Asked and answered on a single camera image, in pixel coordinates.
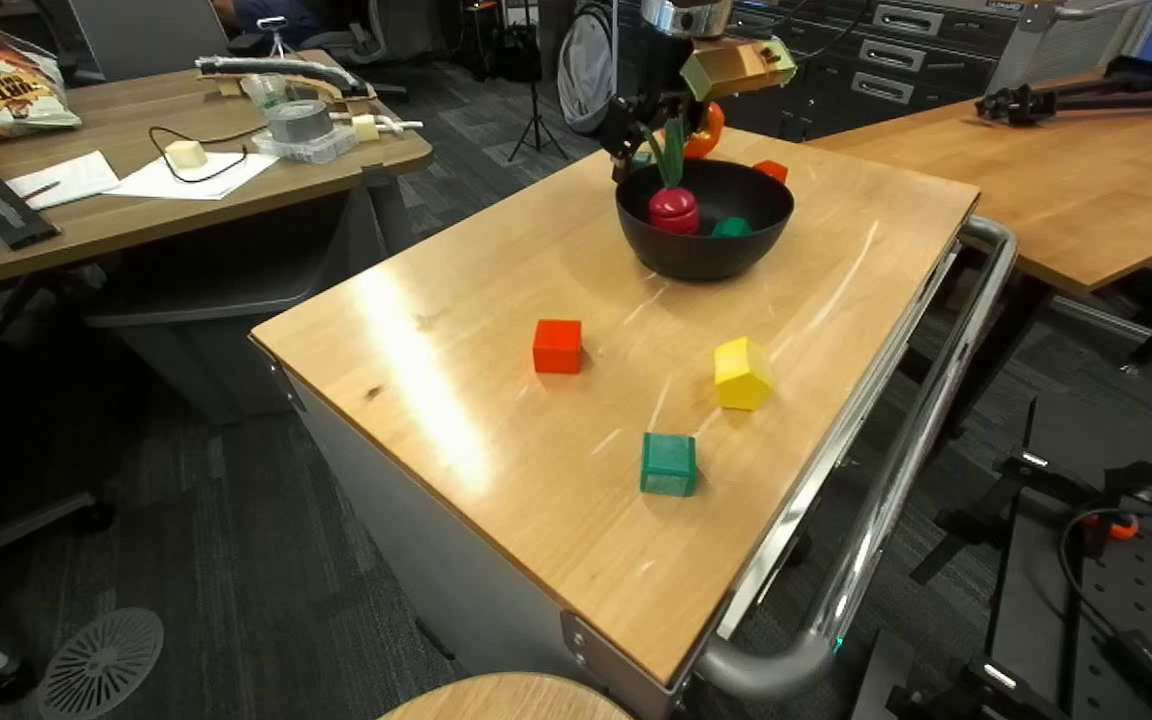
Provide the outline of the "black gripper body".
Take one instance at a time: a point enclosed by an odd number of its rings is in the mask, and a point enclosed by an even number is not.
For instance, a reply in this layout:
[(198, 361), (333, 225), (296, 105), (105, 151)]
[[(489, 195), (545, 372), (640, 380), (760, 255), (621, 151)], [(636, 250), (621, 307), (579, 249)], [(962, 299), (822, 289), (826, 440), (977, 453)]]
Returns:
[(678, 158), (688, 130), (688, 90), (613, 97), (598, 125), (598, 147), (616, 164)]

